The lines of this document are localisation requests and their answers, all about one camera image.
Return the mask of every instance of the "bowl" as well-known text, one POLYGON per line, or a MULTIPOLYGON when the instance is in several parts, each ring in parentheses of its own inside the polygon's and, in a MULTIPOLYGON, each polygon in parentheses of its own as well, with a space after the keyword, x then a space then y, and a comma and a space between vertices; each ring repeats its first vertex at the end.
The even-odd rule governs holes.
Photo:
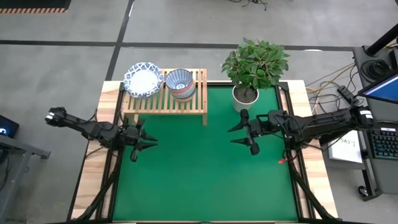
POLYGON ((172 96, 178 100, 189 99, 194 93, 196 84, 192 74, 185 69, 171 71, 165 78, 167 88, 172 96))
POLYGON ((160 68, 150 62, 139 62, 124 74, 124 89, 135 98, 154 95, 160 90, 163 75, 160 68))

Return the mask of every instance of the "concrete floor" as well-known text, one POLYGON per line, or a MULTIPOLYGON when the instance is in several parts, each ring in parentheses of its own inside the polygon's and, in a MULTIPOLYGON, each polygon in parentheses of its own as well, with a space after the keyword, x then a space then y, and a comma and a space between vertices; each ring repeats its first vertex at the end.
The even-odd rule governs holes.
MULTIPOLYGON (((0 15, 0 40, 115 42, 128 0, 73 0, 65 14, 0 15)), ((243 36, 284 45, 360 46, 371 44, 398 21, 393 0, 271 0, 262 5, 227 0, 135 0, 124 42, 238 44, 243 36)), ((62 222, 73 196, 87 141, 71 129, 47 126, 52 106, 89 118, 96 108, 113 47, 0 45, 0 114, 21 127, 18 139, 52 152, 34 158, 24 177, 11 218, 28 223, 62 222)), ((163 68, 207 68, 220 72, 229 50, 122 48, 113 80, 134 63, 163 68)), ((306 83, 353 62, 351 52, 288 51, 284 79, 306 83)), ((347 85, 348 73, 337 79, 347 85)), ((357 89, 361 84, 353 79, 357 89)), ((310 85, 319 88, 321 81, 310 85)), ((329 88, 324 93, 335 93, 329 88)), ((335 110, 328 104, 327 111, 335 110)), ((395 223, 398 196, 362 202, 358 170, 328 169, 339 216, 368 223, 395 223)))

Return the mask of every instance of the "potted plant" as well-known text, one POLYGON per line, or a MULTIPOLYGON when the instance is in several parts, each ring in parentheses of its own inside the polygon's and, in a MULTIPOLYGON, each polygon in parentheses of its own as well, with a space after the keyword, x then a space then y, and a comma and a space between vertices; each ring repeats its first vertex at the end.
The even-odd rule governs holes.
POLYGON ((249 109, 259 98, 259 89, 267 89, 276 85, 288 70, 288 54, 284 53, 284 47, 258 40, 243 39, 244 43, 237 50, 232 51, 222 71, 226 71, 228 77, 235 85, 232 90, 234 109, 240 112, 249 109))

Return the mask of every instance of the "wooden shelf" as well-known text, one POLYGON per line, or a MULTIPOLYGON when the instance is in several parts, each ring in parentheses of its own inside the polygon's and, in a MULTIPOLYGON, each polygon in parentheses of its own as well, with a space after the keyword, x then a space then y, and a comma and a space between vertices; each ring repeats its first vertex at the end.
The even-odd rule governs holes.
MULTIPOLYGON (((162 69, 164 80, 175 69, 162 69)), ((170 94, 169 89, 162 84, 157 94, 147 98, 134 98, 124 95, 122 113, 125 116, 139 114, 187 114, 202 115, 203 125, 207 125, 207 70, 204 68, 187 68, 197 85, 197 91, 187 102, 179 102, 170 94)))

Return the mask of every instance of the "white flower pot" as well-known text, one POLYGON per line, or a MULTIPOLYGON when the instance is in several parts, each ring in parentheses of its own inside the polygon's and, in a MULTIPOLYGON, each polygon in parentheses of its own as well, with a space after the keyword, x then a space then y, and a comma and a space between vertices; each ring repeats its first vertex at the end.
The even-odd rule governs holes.
POLYGON ((258 99, 259 99, 259 90, 257 90, 257 97, 256 99, 251 102, 251 103, 242 103, 239 100, 237 100, 234 96, 234 90, 235 90, 236 86, 234 86, 234 88, 232 89, 232 105, 234 106, 234 109, 237 112, 241 112, 241 110, 246 109, 248 110, 258 99))

